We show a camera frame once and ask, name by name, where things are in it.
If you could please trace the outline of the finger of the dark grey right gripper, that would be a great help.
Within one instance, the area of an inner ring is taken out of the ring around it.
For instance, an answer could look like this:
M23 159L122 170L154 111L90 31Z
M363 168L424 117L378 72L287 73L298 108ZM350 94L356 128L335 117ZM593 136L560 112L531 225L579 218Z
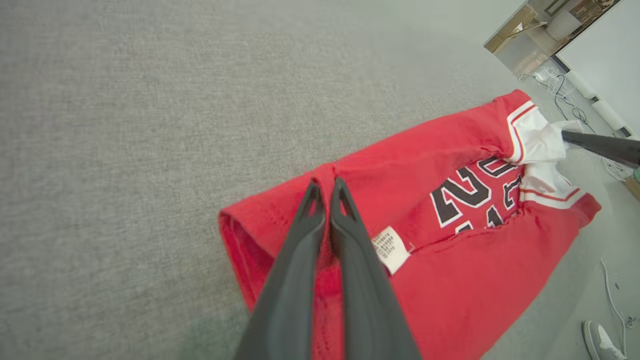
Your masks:
M569 144L624 166L633 168L640 166L640 142L638 140L573 131L563 131L562 139Z

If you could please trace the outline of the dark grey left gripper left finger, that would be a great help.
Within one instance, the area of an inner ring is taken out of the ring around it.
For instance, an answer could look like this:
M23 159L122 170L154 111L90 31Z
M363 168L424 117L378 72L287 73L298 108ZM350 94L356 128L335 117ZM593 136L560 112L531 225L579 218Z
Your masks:
M322 189L311 182L235 353L237 360L310 360L316 267L326 228Z

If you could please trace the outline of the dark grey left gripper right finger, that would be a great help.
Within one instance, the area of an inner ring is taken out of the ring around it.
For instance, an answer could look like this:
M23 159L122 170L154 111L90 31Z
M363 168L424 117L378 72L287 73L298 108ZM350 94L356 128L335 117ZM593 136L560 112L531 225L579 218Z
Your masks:
M330 198L330 240L342 278L346 360L420 360L402 307L343 178Z

